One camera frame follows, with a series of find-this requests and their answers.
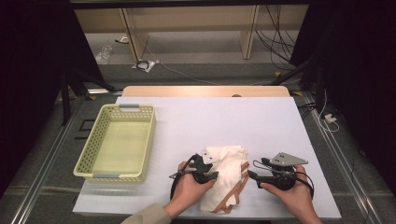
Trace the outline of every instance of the sleeve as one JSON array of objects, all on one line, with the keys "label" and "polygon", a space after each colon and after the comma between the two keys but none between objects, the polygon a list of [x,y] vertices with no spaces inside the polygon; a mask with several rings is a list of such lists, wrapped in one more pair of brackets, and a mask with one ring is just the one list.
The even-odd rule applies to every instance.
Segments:
[{"label": "sleeve", "polygon": [[169,224],[172,219],[157,203],[151,204],[140,212],[126,218],[121,224]]}]

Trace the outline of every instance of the hand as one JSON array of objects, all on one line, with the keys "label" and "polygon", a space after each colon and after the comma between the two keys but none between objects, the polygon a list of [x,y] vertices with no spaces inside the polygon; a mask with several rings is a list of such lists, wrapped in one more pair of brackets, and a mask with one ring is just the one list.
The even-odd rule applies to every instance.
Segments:
[{"label": "hand", "polygon": [[[305,168],[302,165],[296,165],[294,167],[296,168],[296,172],[305,174]],[[307,181],[305,175],[297,174],[297,177]],[[303,224],[322,223],[312,204],[310,189],[300,181],[296,181],[294,187],[289,190],[281,190],[266,183],[261,183],[261,186],[263,189],[268,190],[278,197],[288,211],[297,217]]]},{"label": "hand", "polygon": [[[183,161],[178,169],[181,169],[185,161]],[[163,209],[174,219],[190,206],[198,203],[201,197],[213,187],[216,180],[212,179],[205,184],[199,184],[195,181],[192,174],[184,174],[177,183],[172,200],[163,207]]]}]

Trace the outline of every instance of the beige fabric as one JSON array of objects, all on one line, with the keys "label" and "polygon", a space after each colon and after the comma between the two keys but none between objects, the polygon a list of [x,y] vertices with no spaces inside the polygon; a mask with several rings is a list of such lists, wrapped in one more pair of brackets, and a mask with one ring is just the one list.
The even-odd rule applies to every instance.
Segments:
[{"label": "beige fabric", "polygon": [[248,182],[247,151],[241,146],[207,147],[205,153],[215,159],[209,173],[219,172],[218,179],[200,200],[206,212],[230,213],[239,204],[239,194]]},{"label": "beige fabric", "polygon": [[140,212],[126,218],[121,224],[169,224],[172,219],[157,203],[151,204]]}]

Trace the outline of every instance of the basket handle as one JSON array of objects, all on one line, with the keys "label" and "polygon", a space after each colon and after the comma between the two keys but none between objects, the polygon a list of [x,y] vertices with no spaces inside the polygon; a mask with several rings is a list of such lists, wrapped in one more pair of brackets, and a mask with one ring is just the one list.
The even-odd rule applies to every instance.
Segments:
[{"label": "basket handle", "polygon": [[93,178],[120,178],[117,174],[93,174]]},{"label": "basket handle", "polygon": [[140,112],[139,104],[120,104],[120,110],[122,112]]}]

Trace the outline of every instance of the person's left hand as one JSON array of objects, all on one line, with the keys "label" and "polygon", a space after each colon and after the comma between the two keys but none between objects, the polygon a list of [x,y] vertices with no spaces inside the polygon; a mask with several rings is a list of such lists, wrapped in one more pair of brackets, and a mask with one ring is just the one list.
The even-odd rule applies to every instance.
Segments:
[{"label": "person's left hand", "polygon": [[[183,161],[178,169],[186,164]],[[190,206],[198,203],[201,197],[213,187],[216,180],[212,179],[204,184],[199,184],[195,181],[192,174],[184,174],[177,183],[174,196],[172,200],[163,208],[174,219]]]}]

